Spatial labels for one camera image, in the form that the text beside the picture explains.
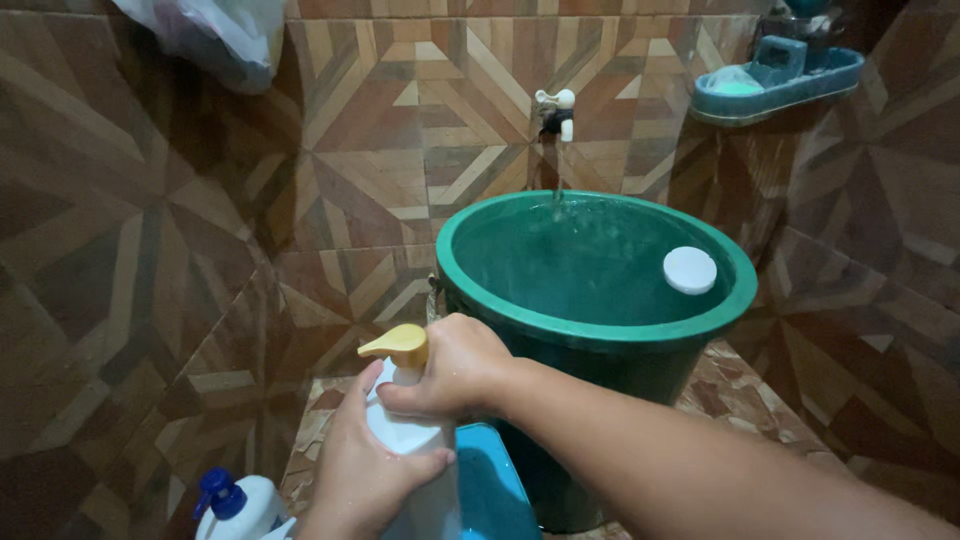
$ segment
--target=white plastic bag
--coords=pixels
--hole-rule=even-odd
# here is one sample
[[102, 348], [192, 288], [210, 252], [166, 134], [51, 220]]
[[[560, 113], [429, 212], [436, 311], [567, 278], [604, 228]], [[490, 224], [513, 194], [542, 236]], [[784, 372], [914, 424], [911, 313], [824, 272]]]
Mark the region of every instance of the white plastic bag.
[[113, 0], [152, 30], [163, 51], [186, 58], [231, 90], [266, 91], [283, 45], [286, 0]]

